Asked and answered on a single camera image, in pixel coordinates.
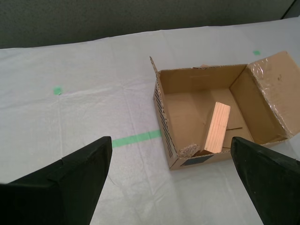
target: wooden plank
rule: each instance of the wooden plank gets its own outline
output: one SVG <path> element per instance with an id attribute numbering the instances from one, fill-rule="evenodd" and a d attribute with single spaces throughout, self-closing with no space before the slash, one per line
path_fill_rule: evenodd
<path id="1" fill-rule="evenodd" d="M 203 145 L 194 157 L 222 151 L 229 113 L 229 105 L 216 102 L 214 110 L 210 113 L 206 123 Z"/>

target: cardboard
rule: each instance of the cardboard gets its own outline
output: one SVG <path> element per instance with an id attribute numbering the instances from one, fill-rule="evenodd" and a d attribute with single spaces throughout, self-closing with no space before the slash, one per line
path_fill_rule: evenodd
<path id="1" fill-rule="evenodd" d="M 251 64 L 157 71 L 153 96 L 170 169 L 231 158 L 234 136 L 275 145 L 300 132 L 300 70 L 287 52 Z M 186 158 L 178 152 L 203 145 L 216 102 L 230 106 L 222 151 Z"/>

